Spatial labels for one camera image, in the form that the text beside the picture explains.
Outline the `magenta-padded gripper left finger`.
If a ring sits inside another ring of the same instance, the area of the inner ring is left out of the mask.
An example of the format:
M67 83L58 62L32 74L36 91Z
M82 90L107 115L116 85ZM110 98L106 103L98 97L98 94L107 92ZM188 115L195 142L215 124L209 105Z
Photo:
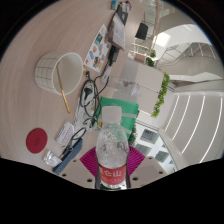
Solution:
M81 187L94 189L97 172L96 153L92 148L81 158L73 159L62 171L62 177Z

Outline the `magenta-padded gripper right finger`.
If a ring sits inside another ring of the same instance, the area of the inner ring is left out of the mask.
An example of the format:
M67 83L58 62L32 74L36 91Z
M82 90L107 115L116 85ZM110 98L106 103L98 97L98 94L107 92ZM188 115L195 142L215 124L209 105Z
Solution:
M166 171L154 157L146 157L136 148L130 146L126 178L128 189L143 187L166 175Z

